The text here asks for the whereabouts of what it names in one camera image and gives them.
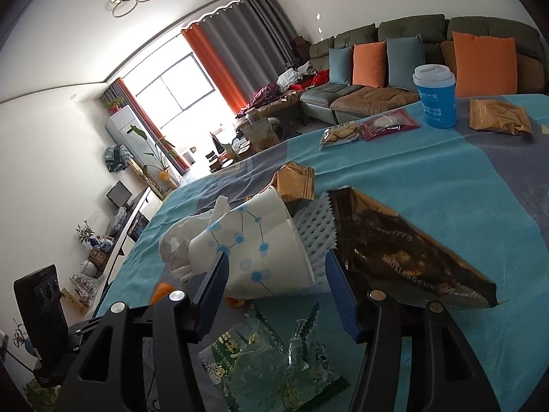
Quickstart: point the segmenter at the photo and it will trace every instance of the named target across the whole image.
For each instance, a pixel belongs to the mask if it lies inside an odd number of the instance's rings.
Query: small tv
[[[127,203],[130,200],[131,196],[132,193],[121,181],[117,182],[116,185],[114,185],[114,187],[109,190],[109,193],[106,195],[106,197],[111,200],[114,206],[118,208],[127,207]]]

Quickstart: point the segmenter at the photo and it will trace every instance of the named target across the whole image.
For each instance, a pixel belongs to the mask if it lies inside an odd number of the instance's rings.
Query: pile of clothes
[[[276,83],[270,83],[256,91],[252,100],[240,110],[237,118],[244,117],[246,112],[252,108],[260,108],[274,102],[288,89],[303,90],[308,87],[323,85],[328,80],[329,71],[322,70],[317,73],[310,61],[297,68],[297,70],[290,68],[278,77]]]

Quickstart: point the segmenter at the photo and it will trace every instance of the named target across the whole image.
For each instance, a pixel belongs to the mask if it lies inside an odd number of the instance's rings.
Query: window frame
[[[162,79],[162,76],[164,74],[166,74],[169,70],[171,70],[171,68],[173,68],[175,65],[178,65],[179,63],[181,63],[183,60],[186,60],[188,58],[191,58],[194,60],[194,63],[196,64],[197,68],[200,70],[200,72],[202,73],[202,75],[204,76],[204,78],[206,79],[206,81],[208,82],[208,84],[210,85],[210,91],[208,91],[206,94],[202,95],[201,97],[199,97],[197,100],[195,100],[193,103],[191,103],[189,106],[183,108],[182,106],[180,106],[179,102],[177,101],[176,97],[174,96],[174,93],[171,92],[170,88],[168,85],[166,85],[166,82],[164,82],[164,79]],[[182,115],[185,111],[187,111],[189,108],[191,108],[192,106],[196,105],[197,103],[199,103],[202,99],[204,99],[205,97],[208,97],[209,95],[211,95],[212,93],[215,93],[215,87],[213,86],[213,83],[212,81],[210,80],[210,78],[208,77],[208,75],[204,72],[204,70],[202,69],[200,63],[198,63],[198,60],[196,59],[196,57],[194,56],[194,53],[191,52],[191,53],[188,53],[186,56],[182,57],[181,59],[179,59],[177,62],[175,62],[173,65],[171,65],[170,67],[166,68],[162,73],[160,73],[158,76],[156,76],[153,80],[151,80],[143,89],[141,89],[138,93],[136,93],[135,95],[135,98],[137,99],[137,97],[143,93],[147,88],[149,88],[154,82],[156,82],[158,79],[160,79],[162,81],[162,83],[164,84],[164,86],[166,87],[166,89],[168,90],[168,92],[171,94],[171,96],[174,98],[175,100],[175,103],[179,106],[179,108],[181,108],[181,111],[176,114],[174,117],[172,117],[171,119],[168,120],[168,122],[166,122],[164,125],[162,126],[159,126],[160,130],[162,130],[164,127],[166,127],[172,120],[174,120],[175,118],[177,118],[178,116]]]

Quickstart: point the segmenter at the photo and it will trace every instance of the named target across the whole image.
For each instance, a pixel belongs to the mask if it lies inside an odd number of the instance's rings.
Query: blue cup
[[[425,122],[435,128],[456,124],[456,78],[444,65],[421,65],[414,72]]]

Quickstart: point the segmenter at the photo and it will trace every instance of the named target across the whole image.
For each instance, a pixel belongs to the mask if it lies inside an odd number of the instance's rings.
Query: red snack package
[[[419,124],[404,108],[397,108],[385,114],[369,118],[359,124],[359,131],[365,140],[378,136],[418,128]]]

